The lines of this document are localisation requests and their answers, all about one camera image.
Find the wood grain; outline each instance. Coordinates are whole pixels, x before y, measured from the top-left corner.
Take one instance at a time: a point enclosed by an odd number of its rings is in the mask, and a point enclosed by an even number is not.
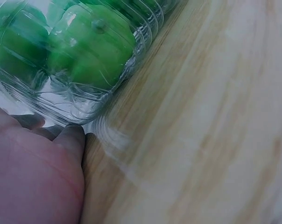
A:
[[[185,0],[89,128],[82,224],[282,224],[282,0]]]

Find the skin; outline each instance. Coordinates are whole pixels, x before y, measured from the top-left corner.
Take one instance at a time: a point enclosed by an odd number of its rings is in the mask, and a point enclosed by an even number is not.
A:
[[[84,196],[79,126],[41,128],[0,109],[0,223],[77,224]]]

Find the finger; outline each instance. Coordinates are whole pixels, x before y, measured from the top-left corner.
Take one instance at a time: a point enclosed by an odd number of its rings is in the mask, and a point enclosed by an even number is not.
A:
[[[38,135],[41,135],[50,141],[53,141],[63,130],[63,127],[59,125],[51,126],[51,127],[40,127],[33,129],[32,132]]]
[[[63,146],[81,162],[85,147],[85,133],[81,126],[66,126],[53,142]]]
[[[44,117],[37,113],[26,115],[11,115],[11,117],[16,119],[22,127],[29,130],[42,127],[45,124]]]

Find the clear plastic packaging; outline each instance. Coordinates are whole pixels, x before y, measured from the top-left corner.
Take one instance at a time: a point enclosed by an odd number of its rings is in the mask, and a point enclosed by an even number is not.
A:
[[[178,0],[0,0],[0,89],[86,124],[136,71]]]

